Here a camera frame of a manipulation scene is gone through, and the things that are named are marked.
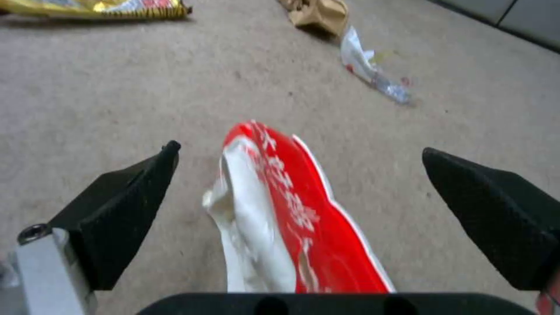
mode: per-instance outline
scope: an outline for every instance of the beige carpet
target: beige carpet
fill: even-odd
[[[296,133],[322,163],[401,291],[477,291],[531,307],[460,228],[421,163],[433,146],[514,170],[560,198],[559,55],[418,0],[348,0],[365,48],[412,79],[397,106],[296,30],[275,0],[192,0],[184,22],[0,18],[0,255],[103,172],[179,141],[144,244],[100,314],[223,291],[218,231],[200,206],[236,122]]]

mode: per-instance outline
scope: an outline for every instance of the screw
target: screw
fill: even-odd
[[[33,242],[34,240],[38,240],[49,235],[50,233],[52,233],[52,231],[53,229],[51,229],[48,224],[34,224],[32,226],[26,227],[23,231],[20,232],[20,235],[17,236],[17,242],[20,245],[25,245],[27,243]]]

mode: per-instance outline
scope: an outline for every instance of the red snack wrapper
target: red snack wrapper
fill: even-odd
[[[395,291],[297,136],[255,121],[235,126],[203,205],[221,232],[228,291]]]

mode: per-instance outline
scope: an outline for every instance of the clear plastic wrapper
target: clear plastic wrapper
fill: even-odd
[[[390,81],[381,73],[375,63],[370,63],[374,56],[374,50],[364,51],[362,49],[358,33],[351,26],[340,45],[340,57],[343,65],[387,97],[399,104],[408,104],[410,102],[408,89],[401,84]]]

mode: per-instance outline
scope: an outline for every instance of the trash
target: trash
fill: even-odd
[[[255,121],[238,124],[203,206],[220,230],[228,292],[395,291],[297,136]]]
[[[181,0],[0,0],[0,11],[61,18],[182,18],[192,6]]]
[[[295,27],[317,26],[336,36],[348,22],[348,7],[342,0],[278,0],[289,11]]]
[[[362,50],[360,39],[356,29],[351,26],[346,32],[340,45],[340,57],[342,64],[350,72],[368,82],[375,89],[390,97],[397,103],[406,104],[410,101],[410,93],[406,87],[389,81],[380,71],[375,60],[374,50]]]

